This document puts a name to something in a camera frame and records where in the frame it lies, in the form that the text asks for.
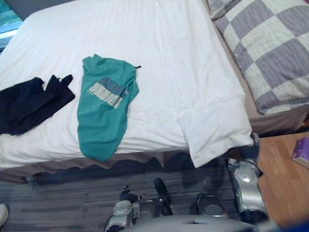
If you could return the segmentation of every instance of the gray carpet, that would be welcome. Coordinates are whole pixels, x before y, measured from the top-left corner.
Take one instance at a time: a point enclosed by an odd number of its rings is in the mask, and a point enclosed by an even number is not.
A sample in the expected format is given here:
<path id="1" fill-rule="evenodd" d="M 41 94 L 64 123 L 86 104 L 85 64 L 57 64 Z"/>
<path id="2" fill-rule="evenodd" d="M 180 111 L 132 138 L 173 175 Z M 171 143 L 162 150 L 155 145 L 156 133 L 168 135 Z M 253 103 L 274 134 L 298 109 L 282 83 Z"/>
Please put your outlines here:
<path id="1" fill-rule="evenodd" d="M 32 185 L 0 182 L 0 203 L 10 209 L 1 232 L 101 232 L 124 185 L 134 194 L 157 197 L 157 177 L 167 185 L 174 214 L 195 214 L 197 194 L 204 192 L 217 196 L 229 216 L 239 219 L 224 157 L 195 169 L 187 154 L 179 154 L 165 168 L 155 159 L 122 161 L 110 170 L 94 165 L 43 173 Z"/>

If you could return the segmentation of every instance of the teal t-shirt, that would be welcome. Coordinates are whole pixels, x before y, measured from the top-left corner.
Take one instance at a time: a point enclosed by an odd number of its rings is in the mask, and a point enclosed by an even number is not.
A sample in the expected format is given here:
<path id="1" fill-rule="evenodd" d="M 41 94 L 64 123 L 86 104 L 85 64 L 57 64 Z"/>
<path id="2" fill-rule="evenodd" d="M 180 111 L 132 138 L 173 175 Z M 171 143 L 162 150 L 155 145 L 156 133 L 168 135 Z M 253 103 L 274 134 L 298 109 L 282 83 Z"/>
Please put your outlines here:
<path id="1" fill-rule="evenodd" d="M 116 151 L 125 132 L 127 108 L 139 92 L 136 68 L 96 54 L 83 59 L 78 139 L 86 157 L 105 161 Z"/>

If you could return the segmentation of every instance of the white shoe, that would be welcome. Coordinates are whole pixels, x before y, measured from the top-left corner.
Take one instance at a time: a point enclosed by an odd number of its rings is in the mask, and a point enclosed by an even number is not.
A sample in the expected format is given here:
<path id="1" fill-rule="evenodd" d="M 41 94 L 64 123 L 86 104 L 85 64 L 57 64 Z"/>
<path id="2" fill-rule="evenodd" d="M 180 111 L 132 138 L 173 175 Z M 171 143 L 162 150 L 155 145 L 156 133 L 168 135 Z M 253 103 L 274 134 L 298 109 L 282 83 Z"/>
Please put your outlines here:
<path id="1" fill-rule="evenodd" d="M 5 223 L 6 219 L 8 219 L 9 210 L 4 204 L 0 204 L 0 227 Z"/>

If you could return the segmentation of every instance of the wrinkled sheet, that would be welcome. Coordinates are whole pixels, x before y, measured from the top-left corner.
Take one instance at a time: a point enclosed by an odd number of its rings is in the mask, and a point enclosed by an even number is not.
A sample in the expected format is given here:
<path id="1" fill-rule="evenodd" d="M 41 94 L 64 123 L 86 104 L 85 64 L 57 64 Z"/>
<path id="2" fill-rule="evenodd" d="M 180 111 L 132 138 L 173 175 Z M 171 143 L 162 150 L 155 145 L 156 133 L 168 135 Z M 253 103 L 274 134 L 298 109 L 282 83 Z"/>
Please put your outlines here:
<path id="1" fill-rule="evenodd" d="M 76 0 L 36 12 L 0 55 L 0 89 L 72 74 L 75 100 L 31 131 L 0 136 L 0 170 L 83 157 L 77 137 L 82 59 L 141 65 L 140 92 L 116 153 L 188 147 L 199 167 L 248 145 L 244 92 L 203 0 Z"/>

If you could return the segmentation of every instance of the gray and white checkered pillow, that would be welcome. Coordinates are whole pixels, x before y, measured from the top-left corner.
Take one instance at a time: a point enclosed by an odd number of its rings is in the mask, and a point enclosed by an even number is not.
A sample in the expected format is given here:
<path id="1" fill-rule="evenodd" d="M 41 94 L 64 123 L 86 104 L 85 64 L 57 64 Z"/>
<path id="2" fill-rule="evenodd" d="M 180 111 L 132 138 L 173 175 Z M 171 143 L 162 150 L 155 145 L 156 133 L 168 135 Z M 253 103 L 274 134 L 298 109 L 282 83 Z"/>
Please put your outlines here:
<path id="1" fill-rule="evenodd" d="M 207 0 L 211 11 L 210 18 L 220 18 L 232 9 L 241 0 Z"/>
<path id="2" fill-rule="evenodd" d="M 262 114 L 309 104 L 309 5 L 242 0 L 216 22 Z"/>

